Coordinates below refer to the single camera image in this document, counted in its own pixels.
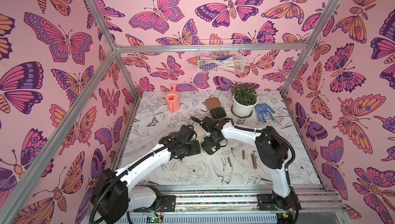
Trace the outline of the gold nail clipper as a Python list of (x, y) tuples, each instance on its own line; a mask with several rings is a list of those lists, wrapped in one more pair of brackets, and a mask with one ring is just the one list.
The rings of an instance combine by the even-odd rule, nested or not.
[(236, 152), (235, 152), (235, 149), (234, 149), (233, 147), (231, 147), (231, 152), (232, 152), (232, 155), (233, 155), (234, 157), (236, 157)]

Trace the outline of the dark brown clipper case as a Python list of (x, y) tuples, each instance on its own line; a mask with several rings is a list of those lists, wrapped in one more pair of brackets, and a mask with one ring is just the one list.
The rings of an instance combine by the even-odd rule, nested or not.
[(208, 112), (214, 121), (225, 119), (227, 114), (217, 97), (210, 97), (205, 100)]

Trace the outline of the long brown nail clipper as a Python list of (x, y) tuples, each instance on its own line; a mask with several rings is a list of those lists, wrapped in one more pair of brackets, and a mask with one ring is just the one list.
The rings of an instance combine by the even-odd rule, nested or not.
[(253, 164), (253, 169), (257, 169), (257, 157), (255, 156), (255, 154), (251, 154), (252, 157), (252, 164)]

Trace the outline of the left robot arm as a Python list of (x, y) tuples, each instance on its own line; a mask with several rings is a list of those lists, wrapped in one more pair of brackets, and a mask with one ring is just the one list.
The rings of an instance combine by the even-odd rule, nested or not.
[(195, 136), (197, 134), (192, 125), (183, 125), (179, 132), (161, 138), (150, 152), (135, 162), (116, 171), (109, 168), (104, 170), (90, 198), (93, 209), (88, 223), (99, 224), (105, 221), (113, 224), (118, 221), (127, 212), (132, 202), (129, 194), (137, 183), (173, 158), (183, 159), (189, 156), (183, 146), (196, 142), (193, 139)]

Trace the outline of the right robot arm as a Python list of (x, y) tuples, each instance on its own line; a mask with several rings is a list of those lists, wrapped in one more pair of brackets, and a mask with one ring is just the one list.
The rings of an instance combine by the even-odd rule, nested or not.
[(203, 120), (194, 117), (191, 119), (206, 132), (201, 148), (208, 155), (212, 156), (218, 152), (223, 147), (220, 143), (229, 139), (254, 145), (261, 162), (271, 170), (272, 200), (275, 208), (296, 212), (301, 210), (289, 177), (289, 166), (296, 158), (295, 150), (273, 127), (249, 128), (236, 125), (232, 119), (219, 121), (214, 121), (209, 117)]

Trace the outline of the cream clipper case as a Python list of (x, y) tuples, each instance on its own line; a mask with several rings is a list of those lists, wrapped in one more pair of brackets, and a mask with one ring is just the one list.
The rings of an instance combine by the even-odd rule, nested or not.
[(201, 149), (208, 155), (212, 156), (221, 149), (220, 141), (204, 139), (204, 141), (201, 143)]

